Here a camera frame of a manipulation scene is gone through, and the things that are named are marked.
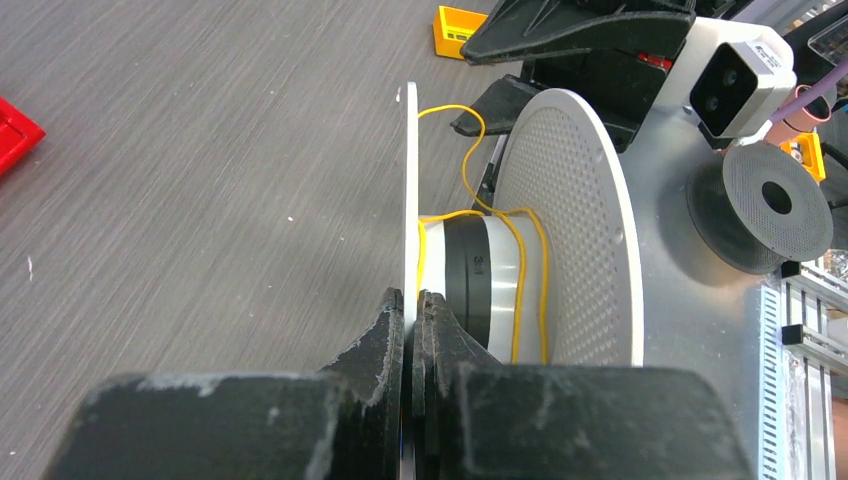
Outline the white plastic spool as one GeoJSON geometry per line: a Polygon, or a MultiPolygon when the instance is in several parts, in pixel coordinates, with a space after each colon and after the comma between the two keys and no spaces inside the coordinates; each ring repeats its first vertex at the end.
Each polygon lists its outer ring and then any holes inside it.
{"type": "Polygon", "coordinates": [[[510,365],[644,368],[639,241],[623,170],[578,94],[543,91],[506,143],[491,206],[419,211],[417,87],[405,109],[400,473],[414,471],[412,330],[419,296],[444,297],[459,325],[510,365]]]}

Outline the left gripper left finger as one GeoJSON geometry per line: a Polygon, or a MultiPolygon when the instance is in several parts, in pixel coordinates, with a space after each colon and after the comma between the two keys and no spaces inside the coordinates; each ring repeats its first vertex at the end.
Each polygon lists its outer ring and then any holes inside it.
{"type": "Polygon", "coordinates": [[[395,479],[403,297],[315,372],[115,376],[73,415],[48,479],[395,479]]]}

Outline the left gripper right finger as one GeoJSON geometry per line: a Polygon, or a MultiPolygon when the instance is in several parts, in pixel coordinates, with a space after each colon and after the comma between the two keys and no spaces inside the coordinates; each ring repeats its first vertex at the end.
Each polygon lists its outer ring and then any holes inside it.
{"type": "Polygon", "coordinates": [[[420,294],[411,435],[419,479],[751,479],[730,415],[669,368],[510,365],[420,294]]]}

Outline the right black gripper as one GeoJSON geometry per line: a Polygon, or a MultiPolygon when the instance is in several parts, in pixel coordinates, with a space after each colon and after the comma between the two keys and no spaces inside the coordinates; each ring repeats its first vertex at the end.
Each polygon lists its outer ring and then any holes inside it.
{"type": "Polygon", "coordinates": [[[470,108],[485,135],[509,134],[545,89],[586,100],[618,153],[635,140],[696,19],[692,1],[501,1],[461,47],[472,65],[523,60],[470,108]]]}

